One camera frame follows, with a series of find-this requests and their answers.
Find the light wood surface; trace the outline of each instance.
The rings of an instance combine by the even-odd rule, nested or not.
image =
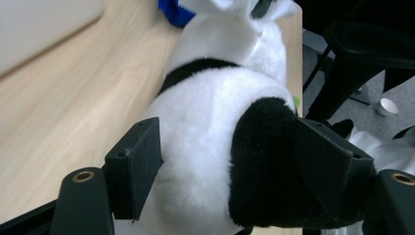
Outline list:
[[[301,97],[301,12],[279,25]],[[103,165],[157,94],[180,31],[157,1],[107,0],[97,22],[0,77],[0,223],[55,200],[68,173]]]

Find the black and white plush toy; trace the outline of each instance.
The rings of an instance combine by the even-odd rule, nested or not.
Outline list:
[[[160,118],[164,163],[137,233],[233,235],[250,234],[254,226],[339,225],[308,222],[321,211],[294,171],[297,116],[275,23],[297,6],[268,1],[254,18],[266,2],[179,2],[197,15],[146,113]]]

